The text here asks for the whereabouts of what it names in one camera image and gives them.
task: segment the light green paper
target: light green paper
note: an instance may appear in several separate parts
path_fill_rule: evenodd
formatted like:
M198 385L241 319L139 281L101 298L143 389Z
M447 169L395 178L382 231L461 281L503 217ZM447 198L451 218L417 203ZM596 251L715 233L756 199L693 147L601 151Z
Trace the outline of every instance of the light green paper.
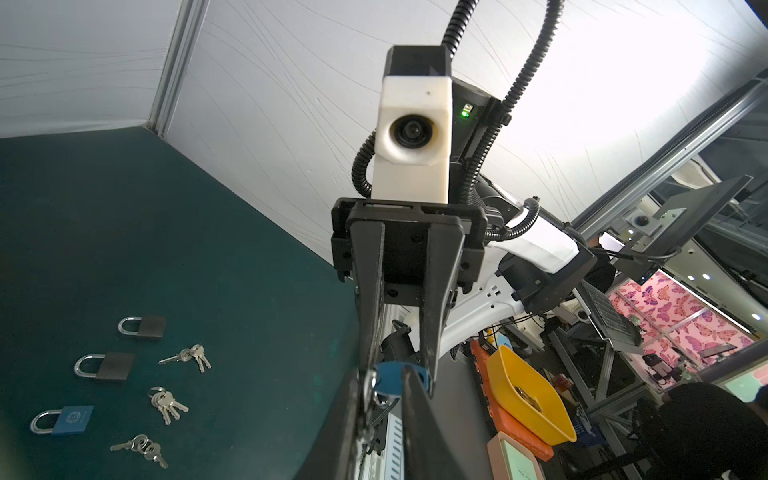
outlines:
M536 480L538 478L533 462L504 440L502 440L502 451L512 480Z

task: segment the keyboard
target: keyboard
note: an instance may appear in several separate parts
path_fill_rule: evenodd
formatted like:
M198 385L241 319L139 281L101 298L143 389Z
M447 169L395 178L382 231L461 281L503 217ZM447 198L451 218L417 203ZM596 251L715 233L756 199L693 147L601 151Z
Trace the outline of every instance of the keyboard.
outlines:
M604 293L588 282L582 281L581 285L584 287L584 290L586 290L590 300L592 300L594 307L598 310L597 316L600 317L600 320L602 320L605 326L626 333L629 337L634 335L634 325L616 311Z

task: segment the orange tray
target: orange tray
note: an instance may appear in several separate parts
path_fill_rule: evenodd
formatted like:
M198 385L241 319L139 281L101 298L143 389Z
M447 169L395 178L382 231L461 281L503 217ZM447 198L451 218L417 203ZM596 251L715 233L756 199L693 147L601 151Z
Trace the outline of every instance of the orange tray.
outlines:
M510 415L509 412L504 410L498 402L496 402L496 399L491 392L491 384L488 380L488 369L485 367L490 355L480 347L480 342L476 339L470 342L470 346L472 348L472 355L475 356L475 368L482 379L482 392L488 400L488 413L493 419L493 424L496 427L496 430L511 436L525 448L530 450L536 458L543 462L547 462L554 456L552 447L547 445L544 440L537 437L536 434L528 430L525 425L520 423L515 417Z

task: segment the white camera housing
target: white camera housing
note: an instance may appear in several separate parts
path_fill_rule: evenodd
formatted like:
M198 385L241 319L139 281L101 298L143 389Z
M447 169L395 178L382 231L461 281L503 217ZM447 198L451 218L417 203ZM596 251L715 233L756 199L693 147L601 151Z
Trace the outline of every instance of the white camera housing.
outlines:
M382 82L371 198L448 203L452 82L448 76L390 75ZM394 124L407 115L432 123L423 147L395 139Z

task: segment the bunch of keys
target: bunch of keys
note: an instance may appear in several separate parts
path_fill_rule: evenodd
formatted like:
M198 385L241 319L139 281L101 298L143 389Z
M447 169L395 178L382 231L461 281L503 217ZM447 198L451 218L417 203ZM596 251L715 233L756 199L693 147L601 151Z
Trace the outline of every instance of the bunch of keys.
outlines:
M159 463L162 468L168 468L168 462L166 462L160 454L160 444L152 442L143 433L136 435L125 443L112 445L109 449L112 452L116 452L117 450L131 450L133 452L141 453L145 459Z
M171 362L189 362L192 359L197 360L197 366L200 368L200 373L205 373L204 365L210 368L210 362L205 356L205 349L199 343L192 345L192 347L188 349L182 349L176 355L167 359L163 359L160 362L157 362L157 364L164 365L165 363Z
M168 392L161 386L154 386L150 389L150 393L147 394L151 398L150 402L154 408L163 414L163 420L165 425L170 425L170 416L172 415L176 420L181 419L181 415L176 409L186 413L189 412L189 407L179 403L174 398L174 394Z

